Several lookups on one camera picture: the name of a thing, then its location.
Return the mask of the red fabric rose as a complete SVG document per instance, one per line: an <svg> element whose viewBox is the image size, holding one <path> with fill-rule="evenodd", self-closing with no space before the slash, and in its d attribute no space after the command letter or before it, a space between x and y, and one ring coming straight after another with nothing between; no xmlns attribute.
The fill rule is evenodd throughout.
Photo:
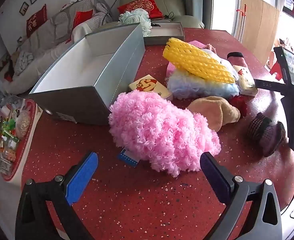
<svg viewBox="0 0 294 240"><path fill-rule="evenodd" d="M242 95L232 96L228 102L239 110L242 118L247 116L247 104Z"/></svg>

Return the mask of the dark crochet knit hat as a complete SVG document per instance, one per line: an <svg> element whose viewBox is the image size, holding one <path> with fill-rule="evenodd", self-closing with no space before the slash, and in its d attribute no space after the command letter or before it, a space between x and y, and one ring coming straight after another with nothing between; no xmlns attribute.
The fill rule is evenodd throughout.
<svg viewBox="0 0 294 240"><path fill-rule="evenodd" d="M252 142L260 146L264 157L269 157L285 139L286 130L282 122L278 121L273 124L269 117L259 112L251 120L247 129L247 136Z"/></svg>

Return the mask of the blue white mask packet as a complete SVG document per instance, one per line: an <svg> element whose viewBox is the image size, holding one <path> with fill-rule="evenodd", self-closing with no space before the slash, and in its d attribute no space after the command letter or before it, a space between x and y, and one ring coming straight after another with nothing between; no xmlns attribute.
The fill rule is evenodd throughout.
<svg viewBox="0 0 294 240"><path fill-rule="evenodd" d="M125 148L121 150L117 157L119 160L125 162L127 165L130 165L132 167L136 167L139 163L139 158L135 157L133 153Z"/></svg>

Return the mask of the pink fluffy yarn duster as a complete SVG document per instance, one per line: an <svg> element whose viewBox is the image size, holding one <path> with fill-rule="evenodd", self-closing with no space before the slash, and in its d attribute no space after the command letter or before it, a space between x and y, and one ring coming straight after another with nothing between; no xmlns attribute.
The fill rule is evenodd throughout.
<svg viewBox="0 0 294 240"><path fill-rule="evenodd" d="M221 152L219 136L203 115L178 108L154 92L119 94L108 123L116 146L173 177L199 171L204 152Z"/></svg>

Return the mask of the white nonwoven bag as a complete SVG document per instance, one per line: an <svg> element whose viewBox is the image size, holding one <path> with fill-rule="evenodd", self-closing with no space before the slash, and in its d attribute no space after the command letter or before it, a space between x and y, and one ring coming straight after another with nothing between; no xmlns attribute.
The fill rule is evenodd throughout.
<svg viewBox="0 0 294 240"><path fill-rule="evenodd" d="M203 48L202 51L208 53L213 59L215 59L220 64L225 66L227 68L227 70L230 72L230 74L235 78L235 81L238 81L239 75L238 75L237 71L234 69L234 67L231 65L231 63L228 60L220 58L216 53L214 53L213 51L211 51L209 49L204 49Z"/></svg>

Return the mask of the beige knit sock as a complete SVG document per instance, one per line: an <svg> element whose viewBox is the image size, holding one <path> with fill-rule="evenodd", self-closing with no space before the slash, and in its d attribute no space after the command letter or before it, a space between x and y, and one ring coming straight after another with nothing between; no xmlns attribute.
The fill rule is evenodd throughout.
<svg viewBox="0 0 294 240"><path fill-rule="evenodd" d="M208 127L218 132L222 126L238 122L241 113L227 100L218 96L208 96L194 100L188 107L192 113L203 115L208 122Z"/></svg>

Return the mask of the yellow foam fruit net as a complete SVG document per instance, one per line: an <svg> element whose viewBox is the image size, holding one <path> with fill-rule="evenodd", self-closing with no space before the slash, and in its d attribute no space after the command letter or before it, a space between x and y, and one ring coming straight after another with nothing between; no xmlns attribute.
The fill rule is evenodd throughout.
<svg viewBox="0 0 294 240"><path fill-rule="evenodd" d="M163 50L163 57L177 69L185 70L205 80L221 83L236 82L227 67L200 48L178 38L168 39Z"/></svg>

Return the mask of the light blue fluffy duster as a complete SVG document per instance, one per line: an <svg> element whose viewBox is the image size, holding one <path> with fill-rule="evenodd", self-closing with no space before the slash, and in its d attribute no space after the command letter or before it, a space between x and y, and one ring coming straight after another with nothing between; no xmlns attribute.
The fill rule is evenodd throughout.
<svg viewBox="0 0 294 240"><path fill-rule="evenodd" d="M176 99L201 98L207 96L218 96L229 99L240 95L236 83L221 83L202 79L187 71L174 70L167 81L167 89L171 91Z"/></svg>

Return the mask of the tissue pack with red cartoon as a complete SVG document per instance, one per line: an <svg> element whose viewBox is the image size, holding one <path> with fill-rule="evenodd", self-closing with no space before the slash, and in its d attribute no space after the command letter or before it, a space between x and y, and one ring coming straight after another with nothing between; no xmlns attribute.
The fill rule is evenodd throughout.
<svg viewBox="0 0 294 240"><path fill-rule="evenodd" d="M166 100L172 100L172 93L151 75L146 75L135 82L129 84L129 90L141 92L154 92Z"/></svg>

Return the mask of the red plastic child chair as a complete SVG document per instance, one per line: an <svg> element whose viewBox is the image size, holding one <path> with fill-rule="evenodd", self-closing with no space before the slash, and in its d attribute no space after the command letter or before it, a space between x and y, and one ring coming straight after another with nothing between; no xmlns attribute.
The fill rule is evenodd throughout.
<svg viewBox="0 0 294 240"><path fill-rule="evenodd" d="M278 63L278 61L275 62L275 64L270 69L269 73L270 73L270 75L276 74L275 78L278 81L280 81L282 79L282 71L281 71L281 67L280 67L280 64Z"/></svg>

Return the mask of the wooden cabinet panel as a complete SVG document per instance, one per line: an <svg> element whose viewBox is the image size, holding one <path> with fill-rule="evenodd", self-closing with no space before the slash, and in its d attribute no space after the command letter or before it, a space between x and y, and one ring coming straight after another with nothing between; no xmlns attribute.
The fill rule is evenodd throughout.
<svg viewBox="0 0 294 240"><path fill-rule="evenodd" d="M264 66L274 45L280 11L263 0L240 0L246 10L241 44Z"/></svg>

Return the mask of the pink sponge block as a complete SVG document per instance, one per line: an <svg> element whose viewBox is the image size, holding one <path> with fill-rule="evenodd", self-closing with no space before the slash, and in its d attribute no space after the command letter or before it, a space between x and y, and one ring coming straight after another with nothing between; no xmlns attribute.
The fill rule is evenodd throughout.
<svg viewBox="0 0 294 240"><path fill-rule="evenodd" d="M203 49L206 46L205 44L203 44L197 40L193 40L188 43L197 47L197 48L200 48L200 49ZM172 63L169 62L168 66L167 66L166 77L170 77L175 69L176 69L176 67Z"/></svg>

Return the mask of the grey covered sofa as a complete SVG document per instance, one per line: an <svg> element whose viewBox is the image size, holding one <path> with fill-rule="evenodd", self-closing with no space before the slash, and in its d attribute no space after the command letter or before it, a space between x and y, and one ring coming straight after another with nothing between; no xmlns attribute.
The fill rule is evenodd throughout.
<svg viewBox="0 0 294 240"><path fill-rule="evenodd" d="M92 18L73 29L76 13L90 10L93 10ZM18 95L32 88L71 45L110 22L112 18L105 0L80 0L55 14L11 54L13 68L21 51L32 53L34 60L20 75L13 74L12 81L5 81L6 92Z"/></svg>

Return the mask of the small red pillow on sofa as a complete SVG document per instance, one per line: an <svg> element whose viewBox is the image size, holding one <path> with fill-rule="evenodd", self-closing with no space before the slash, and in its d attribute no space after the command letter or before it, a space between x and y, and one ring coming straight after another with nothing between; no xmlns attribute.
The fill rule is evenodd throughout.
<svg viewBox="0 0 294 240"><path fill-rule="evenodd" d="M93 15L93 10L90 11L79 11L76 13L74 21L73 21L73 29L82 24L83 22L89 20L90 18L92 18Z"/></svg>

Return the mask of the small picture frame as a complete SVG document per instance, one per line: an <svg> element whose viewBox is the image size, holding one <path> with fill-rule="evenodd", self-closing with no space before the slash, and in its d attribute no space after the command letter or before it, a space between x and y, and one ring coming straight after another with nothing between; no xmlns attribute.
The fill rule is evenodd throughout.
<svg viewBox="0 0 294 240"><path fill-rule="evenodd" d="M19 13L22 15L22 16L25 16L26 12L27 12L27 9L29 7L29 4L27 2L23 2L22 3L22 6L19 10Z"/></svg>

